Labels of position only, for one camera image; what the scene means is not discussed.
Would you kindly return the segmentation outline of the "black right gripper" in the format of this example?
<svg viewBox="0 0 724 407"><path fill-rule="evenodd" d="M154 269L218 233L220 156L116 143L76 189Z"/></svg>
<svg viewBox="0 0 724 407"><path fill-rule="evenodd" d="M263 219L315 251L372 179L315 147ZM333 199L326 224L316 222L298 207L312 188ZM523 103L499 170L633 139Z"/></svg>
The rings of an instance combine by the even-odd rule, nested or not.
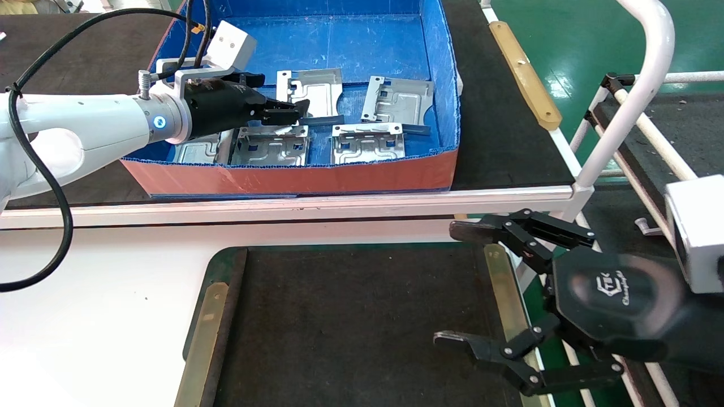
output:
<svg viewBox="0 0 724 407"><path fill-rule="evenodd" d="M450 237L482 246L501 243L535 273L553 278L559 316L546 314L508 341L450 330L433 335L435 345L467 353L474 365L499 374L523 396L615 384L625 369L613 354L644 362L671 355L668 332L688 296L677 268L654 258L596 252L592 230L530 209L487 214L478 222L455 220ZM538 240L573 249L553 260L553 251ZM581 349L591 362L556 369L525 362L552 337Z"/></svg>

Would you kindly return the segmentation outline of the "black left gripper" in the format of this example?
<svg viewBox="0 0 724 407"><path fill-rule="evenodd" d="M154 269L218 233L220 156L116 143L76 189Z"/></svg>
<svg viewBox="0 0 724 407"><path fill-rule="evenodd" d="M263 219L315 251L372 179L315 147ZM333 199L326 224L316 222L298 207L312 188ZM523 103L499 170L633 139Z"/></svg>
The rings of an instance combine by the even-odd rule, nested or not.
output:
<svg viewBox="0 0 724 407"><path fill-rule="evenodd" d="M189 139L210 136L238 127L292 126L311 105L309 99L280 101L261 94L266 75L233 72L219 78L189 81L184 85L184 100L189 108Z"/></svg>

